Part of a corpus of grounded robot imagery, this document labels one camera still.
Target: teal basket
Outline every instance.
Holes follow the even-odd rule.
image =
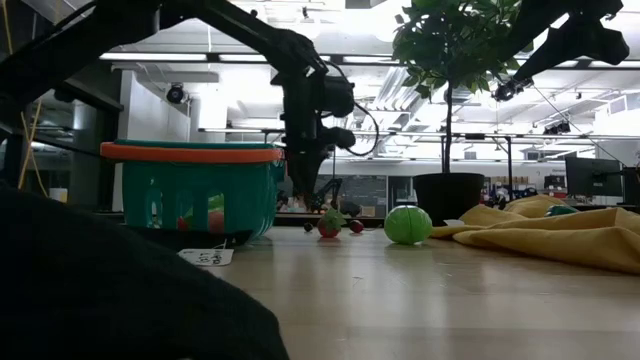
[[[194,144],[117,140],[116,145],[137,147],[272,150],[269,144]],[[200,164],[126,160],[122,188],[127,225],[214,231],[251,231],[249,240],[264,234],[276,213],[277,183],[284,180],[284,160],[242,164]]]

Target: yellow cloth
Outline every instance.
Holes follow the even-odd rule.
[[[559,204],[558,199],[535,196],[514,201],[505,211],[478,205],[460,218],[465,225],[435,228],[431,237],[640,274],[640,216],[611,208],[542,217]]]

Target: ceiling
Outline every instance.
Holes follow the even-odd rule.
[[[68,15],[87,0],[24,0],[49,19],[59,14]],[[371,9],[346,9],[345,1],[233,1],[249,11],[258,11],[258,17],[274,27],[298,31],[314,41],[320,54],[388,55],[397,26],[394,15],[401,13],[407,0],[387,0]],[[631,47],[630,60],[640,60],[640,2],[624,1],[625,8],[605,26],[622,31]],[[308,19],[302,6],[308,8]],[[220,33],[199,20],[187,20],[164,30],[144,41],[123,45],[114,51],[126,52],[252,52],[251,49]],[[191,92],[215,82],[224,89],[228,102],[228,120],[235,128],[264,127],[265,120],[274,120],[282,111],[282,91],[269,85],[274,75],[268,65],[260,64],[188,64],[188,63],[118,63],[118,67],[139,72],[138,79],[153,82],[162,88],[170,82],[184,81]],[[383,129],[399,127],[404,131],[437,131],[446,115],[443,91],[436,94],[433,103],[417,99],[409,88],[400,86],[406,76],[400,68],[384,66],[342,66],[349,80],[356,84],[356,99],[367,105]],[[465,102],[454,108],[454,131],[539,134],[545,125],[558,119],[557,110],[569,115],[583,132],[593,129],[594,111],[608,101],[626,93],[640,92],[640,71],[607,70],[550,70],[534,78],[536,88],[527,89],[507,103],[496,104],[488,93],[474,96],[460,92]],[[337,124],[362,130],[373,129],[370,119],[356,112],[347,121]],[[230,135],[234,140],[237,135]],[[398,156],[420,153],[428,144],[409,141],[409,146],[394,145],[385,140],[387,147],[398,146]],[[363,138],[360,147],[370,146]]]

